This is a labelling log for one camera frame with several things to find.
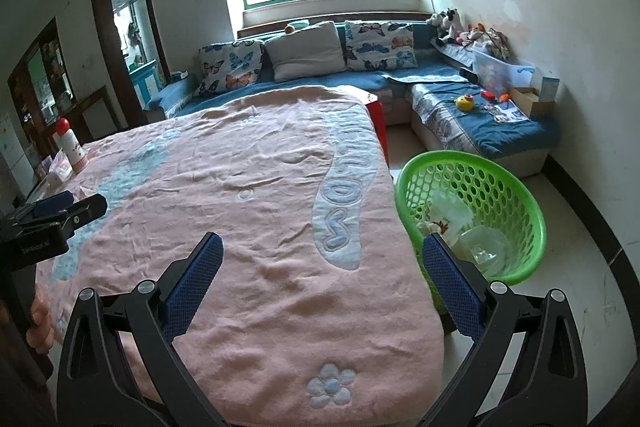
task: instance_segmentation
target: red toy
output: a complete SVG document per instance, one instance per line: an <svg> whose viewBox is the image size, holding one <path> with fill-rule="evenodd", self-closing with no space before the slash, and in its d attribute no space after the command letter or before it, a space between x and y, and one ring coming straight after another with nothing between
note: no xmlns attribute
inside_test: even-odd
<svg viewBox="0 0 640 427"><path fill-rule="evenodd" d="M480 91L480 96L482 96L485 100L488 100L489 102L495 101L495 95L492 92L487 91L486 89L483 89L482 91Z"/></svg>

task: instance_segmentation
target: throw pillow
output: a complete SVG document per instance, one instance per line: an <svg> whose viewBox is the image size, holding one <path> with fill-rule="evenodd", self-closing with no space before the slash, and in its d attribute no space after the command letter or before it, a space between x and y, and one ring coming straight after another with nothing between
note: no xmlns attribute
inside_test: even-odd
<svg viewBox="0 0 640 427"><path fill-rule="evenodd" d="M410 23L344 23L347 69L378 71L417 68L414 26Z"/></svg>
<svg viewBox="0 0 640 427"><path fill-rule="evenodd" d="M340 37L331 21L270 39L265 46L276 82L344 71Z"/></svg>
<svg viewBox="0 0 640 427"><path fill-rule="evenodd" d="M194 96L213 96L254 84L264 57L264 42L212 44L200 50L202 81Z"/></svg>

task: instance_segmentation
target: pink blanket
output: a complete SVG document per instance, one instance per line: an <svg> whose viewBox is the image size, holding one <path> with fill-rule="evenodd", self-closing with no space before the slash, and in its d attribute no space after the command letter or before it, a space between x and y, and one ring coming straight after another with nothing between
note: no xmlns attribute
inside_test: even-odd
<svg viewBox="0 0 640 427"><path fill-rule="evenodd" d="M229 423L374 426L433 403L442 327L355 99L274 90L108 137L89 156L65 188L100 192L108 213L38 266L61 335L82 288L129 292L211 231L225 260L174 347Z"/></svg>

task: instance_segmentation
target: patterned sofa cushion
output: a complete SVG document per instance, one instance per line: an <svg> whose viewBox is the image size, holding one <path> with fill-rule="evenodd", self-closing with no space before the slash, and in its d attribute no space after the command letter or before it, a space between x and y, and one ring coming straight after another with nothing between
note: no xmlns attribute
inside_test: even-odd
<svg viewBox="0 0 640 427"><path fill-rule="evenodd" d="M347 21L344 28L347 68L350 71L418 67L411 23Z"/></svg>
<svg viewBox="0 0 640 427"><path fill-rule="evenodd" d="M194 96L210 97L253 84L260 75L264 42L211 44L200 50L202 81Z"/></svg>

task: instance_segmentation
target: red stool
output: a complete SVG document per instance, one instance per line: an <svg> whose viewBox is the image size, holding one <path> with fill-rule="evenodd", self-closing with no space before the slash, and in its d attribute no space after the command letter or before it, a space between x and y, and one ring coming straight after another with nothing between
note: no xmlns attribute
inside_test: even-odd
<svg viewBox="0 0 640 427"><path fill-rule="evenodd" d="M376 97L375 102L367 103L367 110L373 123L373 128L378 135L378 141L382 147L382 152L385 153L386 165L389 165L389 152L386 148L386 129L385 129L385 109L382 107L382 102Z"/></svg>
<svg viewBox="0 0 640 427"><path fill-rule="evenodd" d="M382 152L385 154L385 161L388 166L389 153L386 148L385 109L382 107L382 103L375 94L371 94L358 87L340 86L340 89L355 96L367 107L369 118L373 123L373 129L376 131L376 135L378 135L378 141L380 142L380 147L382 147Z"/></svg>

